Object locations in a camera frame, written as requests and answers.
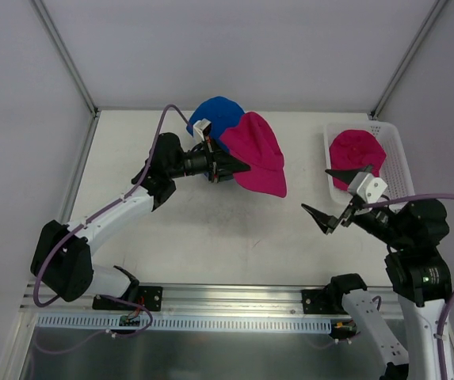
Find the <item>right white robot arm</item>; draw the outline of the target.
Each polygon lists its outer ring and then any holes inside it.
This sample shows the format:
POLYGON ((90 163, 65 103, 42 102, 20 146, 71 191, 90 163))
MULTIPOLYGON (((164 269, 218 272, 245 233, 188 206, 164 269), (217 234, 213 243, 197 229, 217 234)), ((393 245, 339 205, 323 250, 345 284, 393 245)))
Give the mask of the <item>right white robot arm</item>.
POLYGON ((372 165, 326 170, 346 183, 351 195, 340 216, 308 205, 303 209, 324 234, 355 225, 387 246, 384 263, 402 310, 407 346, 388 328, 357 273, 332 277, 317 295, 303 298, 303 311, 325 306, 348 314, 371 344, 382 379, 453 379, 447 315, 452 278, 437 249, 449 232, 447 211, 434 196, 410 196, 400 200, 402 208, 391 210, 391 202, 384 200, 387 183, 372 171, 372 165))

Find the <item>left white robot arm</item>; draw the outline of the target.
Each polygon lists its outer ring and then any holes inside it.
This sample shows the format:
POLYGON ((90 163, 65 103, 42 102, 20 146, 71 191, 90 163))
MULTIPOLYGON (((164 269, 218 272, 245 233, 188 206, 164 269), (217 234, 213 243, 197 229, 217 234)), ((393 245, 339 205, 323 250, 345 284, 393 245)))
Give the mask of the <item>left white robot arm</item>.
POLYGON ((133 187, 95 214, 73 222, 48 222, 41 230, 30 272, 57 298, 73 302, 95 295, 111 307, 133 307, 141 298, 138 279, 120 266, 93 264, 93 255, 124 226, 161 207, 175 192, 175 180, 205 175, 211 183, 230 180, 251 167, 209 137, 191 150, 174 133, 160 134, 133 187))

